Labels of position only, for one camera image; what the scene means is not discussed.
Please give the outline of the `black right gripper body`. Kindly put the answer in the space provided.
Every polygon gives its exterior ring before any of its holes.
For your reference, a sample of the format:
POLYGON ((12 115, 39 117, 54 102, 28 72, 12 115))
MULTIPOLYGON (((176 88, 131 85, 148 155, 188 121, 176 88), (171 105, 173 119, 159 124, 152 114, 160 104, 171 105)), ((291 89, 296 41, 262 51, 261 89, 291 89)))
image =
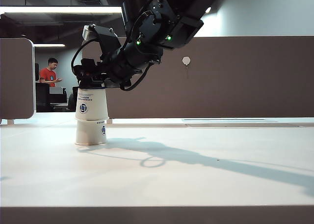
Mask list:
POLYGON ((103 62, 95 63, 94 59, 83 58, 80 65, 73 66, 73 74, 77 80, 102 78, 105 80, 105 88, 128 88, 131 86, 131 81, 127 80, 122 83, 114 81, 114 77, 109 76, 109 70, 103 62))

